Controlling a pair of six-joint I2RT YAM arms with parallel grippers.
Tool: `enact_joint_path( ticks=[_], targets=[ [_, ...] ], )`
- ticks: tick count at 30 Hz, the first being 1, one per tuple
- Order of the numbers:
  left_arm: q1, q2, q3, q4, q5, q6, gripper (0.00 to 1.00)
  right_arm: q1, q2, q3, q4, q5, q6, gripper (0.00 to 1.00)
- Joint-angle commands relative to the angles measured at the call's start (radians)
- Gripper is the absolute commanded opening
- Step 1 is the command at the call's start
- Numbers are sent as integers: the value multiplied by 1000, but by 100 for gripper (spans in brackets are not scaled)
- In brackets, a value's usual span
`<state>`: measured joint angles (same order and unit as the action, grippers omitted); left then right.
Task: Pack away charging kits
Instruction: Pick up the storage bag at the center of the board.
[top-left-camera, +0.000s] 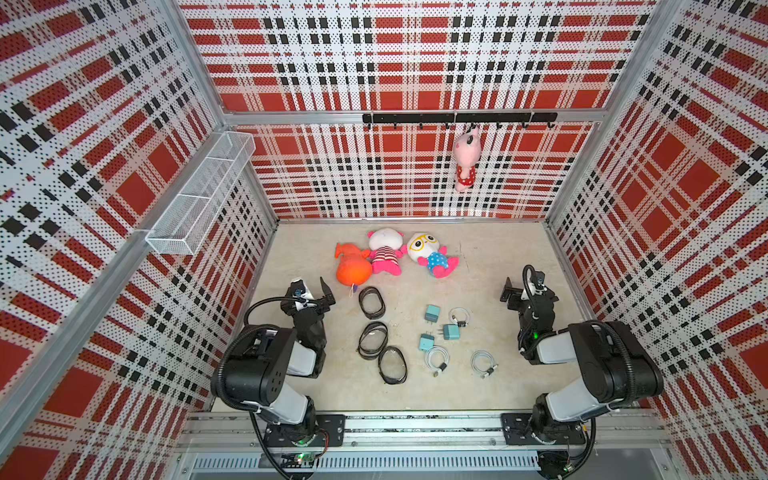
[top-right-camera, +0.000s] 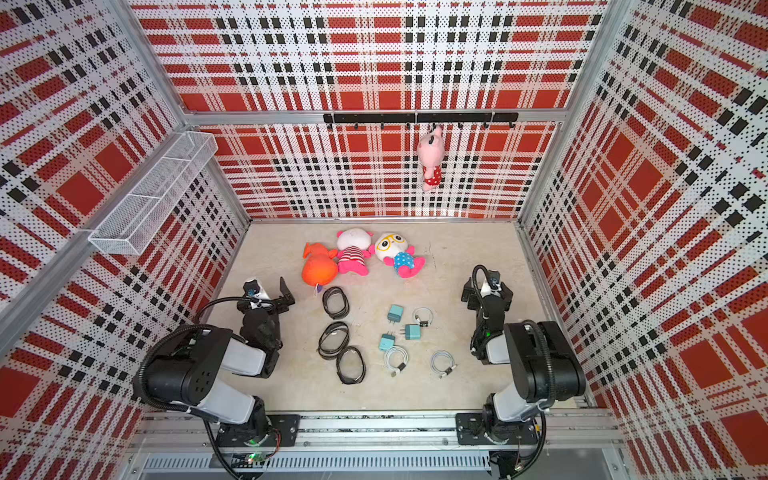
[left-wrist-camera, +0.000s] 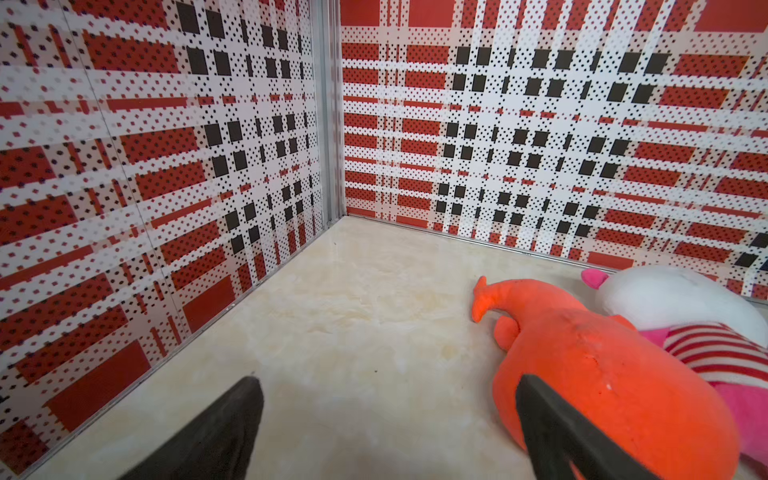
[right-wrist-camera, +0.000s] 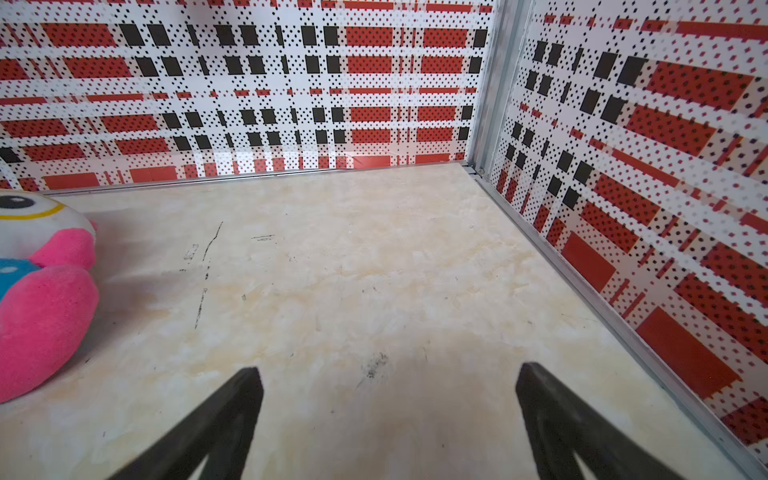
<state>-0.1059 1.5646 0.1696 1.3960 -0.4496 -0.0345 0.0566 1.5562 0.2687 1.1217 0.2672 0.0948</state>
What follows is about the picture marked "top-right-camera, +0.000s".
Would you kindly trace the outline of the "teal charger top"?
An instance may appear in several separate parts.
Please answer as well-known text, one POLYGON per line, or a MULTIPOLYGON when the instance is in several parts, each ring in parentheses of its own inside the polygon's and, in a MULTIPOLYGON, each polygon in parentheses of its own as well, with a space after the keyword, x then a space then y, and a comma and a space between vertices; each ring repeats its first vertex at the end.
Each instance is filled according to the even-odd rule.
POLYGON ((387 312, 387 319, 390 323, 397 324, 402 321, 404 316, 404 307, 400 305, 391 305, 387 312))

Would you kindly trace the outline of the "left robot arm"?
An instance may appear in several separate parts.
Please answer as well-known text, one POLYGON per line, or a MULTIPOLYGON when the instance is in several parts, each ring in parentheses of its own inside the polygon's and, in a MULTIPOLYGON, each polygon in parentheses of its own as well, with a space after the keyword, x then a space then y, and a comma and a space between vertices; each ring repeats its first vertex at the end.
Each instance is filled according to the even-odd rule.
POLYGON ((233 302, 243 314, 239 332, 207 324, 185 324, 160 339, 141 361, 134 393, 163 411, 191 414, 203 420, 216 448, 262 447, 277 450, 296 442, 298 415, 268 414, 265 401, 241 392, 219 378, 267 379, 280 351, 280 315, 295 298, 284 280, 272 298, 256 279, 244 283, 240 296, 222 297, 201 307, 199 319, 212 307, 233 302))

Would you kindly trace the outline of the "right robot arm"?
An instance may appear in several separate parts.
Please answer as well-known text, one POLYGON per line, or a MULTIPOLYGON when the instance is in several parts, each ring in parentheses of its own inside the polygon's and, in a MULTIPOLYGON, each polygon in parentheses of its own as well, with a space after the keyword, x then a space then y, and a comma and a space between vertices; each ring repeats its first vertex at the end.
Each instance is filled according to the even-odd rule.
POLYGON ((557 402, 584 394, 586 377, 555 321, 508 323, 512 290, 497 271, 473 268, 461 301, 475 312, 469 350, 484 365, 507 365, 512 380, 488 395, 478 413, 455 417, 463 446, 538 445, 545 442, 546 412, 557 402))

